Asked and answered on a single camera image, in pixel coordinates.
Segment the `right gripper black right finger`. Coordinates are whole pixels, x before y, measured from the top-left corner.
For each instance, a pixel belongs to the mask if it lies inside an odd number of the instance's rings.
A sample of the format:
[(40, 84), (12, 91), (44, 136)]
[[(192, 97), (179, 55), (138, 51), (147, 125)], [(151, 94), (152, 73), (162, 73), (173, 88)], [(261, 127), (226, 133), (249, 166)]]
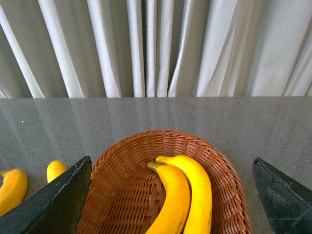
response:
[(252, 174), (274, 233), (310, 234), (312, 191), (259, 157), (253, 161)]

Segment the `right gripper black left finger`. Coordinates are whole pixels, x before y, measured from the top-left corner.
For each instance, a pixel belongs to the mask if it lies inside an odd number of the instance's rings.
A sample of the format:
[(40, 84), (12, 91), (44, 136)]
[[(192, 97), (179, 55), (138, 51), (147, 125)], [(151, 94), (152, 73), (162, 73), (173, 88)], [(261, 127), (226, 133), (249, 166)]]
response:
[(92, 161), (83, 157), (0, 218), (2, 234), (73, 234), (89, 192)]

